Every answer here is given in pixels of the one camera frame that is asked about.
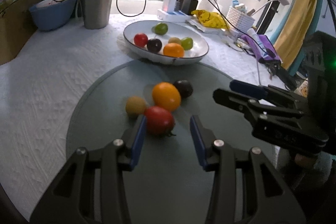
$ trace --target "blue bowl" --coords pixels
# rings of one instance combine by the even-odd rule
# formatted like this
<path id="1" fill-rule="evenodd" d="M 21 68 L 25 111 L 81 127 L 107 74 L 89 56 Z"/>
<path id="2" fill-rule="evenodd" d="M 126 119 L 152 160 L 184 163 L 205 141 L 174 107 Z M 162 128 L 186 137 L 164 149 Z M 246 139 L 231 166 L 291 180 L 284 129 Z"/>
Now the blue bowl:
<path id="1" fill-rule="evenodd" d="M 66 24 L 77 0 L 43 0 L 29 8 L 35 25 L 41 31 L 55 30 Z"/>

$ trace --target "fruit bowl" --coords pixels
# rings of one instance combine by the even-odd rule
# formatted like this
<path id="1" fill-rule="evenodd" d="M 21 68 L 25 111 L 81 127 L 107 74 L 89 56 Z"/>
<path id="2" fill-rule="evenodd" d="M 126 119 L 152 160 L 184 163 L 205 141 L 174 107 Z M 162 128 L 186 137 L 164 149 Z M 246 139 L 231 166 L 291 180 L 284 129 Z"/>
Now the fruit bowl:
<path id="1" fill-rule="evenodd" d="M 166 23 L 168 32 L 164 35 L 155 34 L 152 29 L 159 23 Z M 158 38 L 162 42 L 162 49 L 158 52 L 149 52 L 145 47 L 138 47 L 134 44 L 134 36 L 138 33 L 145 33 L 148 39 Z M 209 45 L 203 37 L 184 26 L 158 20 L 143 20 L 128 25 L 124 30 L 127 47 L 143 58 L 155 63 L 164 65 L 187 65 L 200 61 L 209 52 Z M 184 52 L 183 57 L 170 57 L 163 55 L 163 48 L 168 44 L 171 37 L 180 39 L 190 37 L 193 40 L 193 47 Z"/>

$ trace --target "white storage basket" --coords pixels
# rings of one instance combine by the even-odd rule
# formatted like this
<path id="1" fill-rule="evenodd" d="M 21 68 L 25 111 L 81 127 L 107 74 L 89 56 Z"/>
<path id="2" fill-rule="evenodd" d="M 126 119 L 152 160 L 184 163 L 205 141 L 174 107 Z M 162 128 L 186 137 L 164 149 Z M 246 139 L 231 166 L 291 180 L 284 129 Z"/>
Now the white storage basket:
<path id="1" fill-rule="evenodd" d="M 242 32 L 247 32 L 248 29 L 251 29 L 255 19 L 250 17 L 237 9 L 230 6 L 229 11 L 227 13 L 226 18 L 233 24 L 237 29 Z"/>

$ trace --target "white textured tablecloth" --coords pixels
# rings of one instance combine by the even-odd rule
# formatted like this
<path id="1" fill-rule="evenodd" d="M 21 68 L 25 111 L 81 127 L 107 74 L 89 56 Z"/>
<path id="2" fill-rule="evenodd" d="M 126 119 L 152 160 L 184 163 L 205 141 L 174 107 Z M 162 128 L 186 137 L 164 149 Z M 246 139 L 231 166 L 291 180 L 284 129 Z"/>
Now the white textured tablecloth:
<path id="1" fill-rule="evenodd" d="M 110 24 L 100 30 L 71 20 L 55 31 L 37 31 L 14 60 L 0 66 L 0 182 L 26 219 L 65 162 L 68 125 L 80 97 L 100 76 L 138 58 L 126 48 L 123 30 L 146 19 L 156 17 L 110 15 Z M 201 35 L 210 46 L 203 63 L 258 84 L 253 57 L 217 36 Z M 284 87 L 259 68 L 263 85 Z"/>

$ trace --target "yellow curtain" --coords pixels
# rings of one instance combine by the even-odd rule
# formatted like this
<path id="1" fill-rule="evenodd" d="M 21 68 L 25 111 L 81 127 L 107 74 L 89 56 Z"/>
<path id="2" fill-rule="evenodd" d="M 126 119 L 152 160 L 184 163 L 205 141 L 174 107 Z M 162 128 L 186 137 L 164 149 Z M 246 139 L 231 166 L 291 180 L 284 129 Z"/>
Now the yellow curtain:
<path id="1" fill-rule="evenodd" d="M 282 66 L 288 69 L 298 55 L 313 19 L 317 0 L 295 0 L 283 30 L 274 44 Z"/>

